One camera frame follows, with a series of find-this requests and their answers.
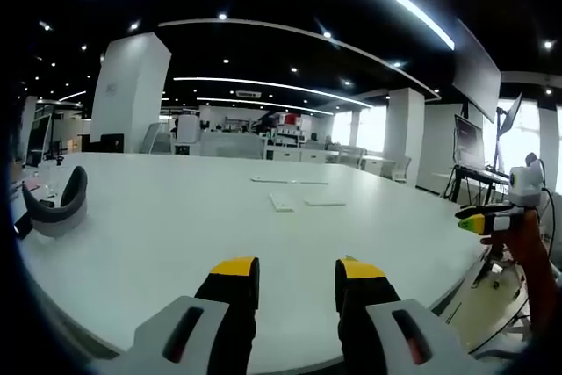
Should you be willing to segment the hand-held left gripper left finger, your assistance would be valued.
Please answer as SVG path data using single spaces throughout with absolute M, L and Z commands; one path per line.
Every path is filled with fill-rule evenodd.
M 182 296 L 135 329 L 133 346 L 98 361 L 100 374 L 245 374 L 256 336 L 259 259 L 213 267 L 193 297 Z

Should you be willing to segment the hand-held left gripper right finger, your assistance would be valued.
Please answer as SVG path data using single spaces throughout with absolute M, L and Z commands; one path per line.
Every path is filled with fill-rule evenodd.
M 376 266 L 335 262 L 338 335 L 349 374 L 481 374 L 454 330 L 414 299 L 401 299 Z

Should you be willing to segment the person's right hand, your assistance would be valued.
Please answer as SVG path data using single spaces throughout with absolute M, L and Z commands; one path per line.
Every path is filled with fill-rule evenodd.
M 541 240 L 537 212 L 528 210 L 515 228 L 481 237 L 483 245 L 506 246 L 514 260 L 525 270 L 548 263 L 548 252 Z

